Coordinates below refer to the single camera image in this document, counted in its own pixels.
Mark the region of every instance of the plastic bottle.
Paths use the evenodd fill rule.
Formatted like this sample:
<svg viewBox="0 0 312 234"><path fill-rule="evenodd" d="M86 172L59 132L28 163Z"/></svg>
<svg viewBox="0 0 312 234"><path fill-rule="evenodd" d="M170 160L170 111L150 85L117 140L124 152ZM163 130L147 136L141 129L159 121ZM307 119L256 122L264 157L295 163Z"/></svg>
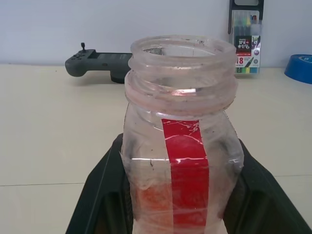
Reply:
<svg viewBox="0 0 312 234"><path fill-rule="evenodd" d="M224 110L235 48L206 37L145 38L131 46L121 156L136 234L213 234L243 166Z"/></svg>

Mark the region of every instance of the gray controller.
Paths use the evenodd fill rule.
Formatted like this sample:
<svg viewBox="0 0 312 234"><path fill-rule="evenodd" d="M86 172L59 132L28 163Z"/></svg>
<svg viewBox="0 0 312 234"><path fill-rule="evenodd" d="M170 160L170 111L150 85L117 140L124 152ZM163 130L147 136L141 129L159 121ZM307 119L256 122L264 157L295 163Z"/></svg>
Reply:
<svg viewBox="0 0 312 234"><path fill-rule="evenodd" d="M71 76L81 77L87 71L111 71L111 79L116 83L124 83L125 76L130 71L128 61L130 53L98 53L94 49L82 50L65 62L65 68Z"/></svg>

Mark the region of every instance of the blue bowl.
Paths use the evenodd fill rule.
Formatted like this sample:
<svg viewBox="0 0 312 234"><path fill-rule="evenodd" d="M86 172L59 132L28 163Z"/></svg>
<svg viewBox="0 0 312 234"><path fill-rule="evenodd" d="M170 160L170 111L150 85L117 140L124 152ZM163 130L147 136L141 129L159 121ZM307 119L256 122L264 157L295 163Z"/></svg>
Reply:
<svg viewBox="0 0 312 234"><path fill-rule="evenodd" d="M312 84L312 55L293 55L285 75L300 82Z"/></svg>

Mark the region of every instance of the table surface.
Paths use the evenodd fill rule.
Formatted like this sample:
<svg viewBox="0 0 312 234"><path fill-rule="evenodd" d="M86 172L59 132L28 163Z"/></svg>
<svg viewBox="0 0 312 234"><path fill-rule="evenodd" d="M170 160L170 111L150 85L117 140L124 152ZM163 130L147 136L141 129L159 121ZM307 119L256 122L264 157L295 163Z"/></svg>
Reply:
<svg viewBox="0 0 312 234"><path fill-rule="evenodd" d="M0 65L0 232L64 233L83 184L122 132L124 85L107 72ZM312 85L283 69L239 80L226 111L250 153L312 227Z"/></svg>

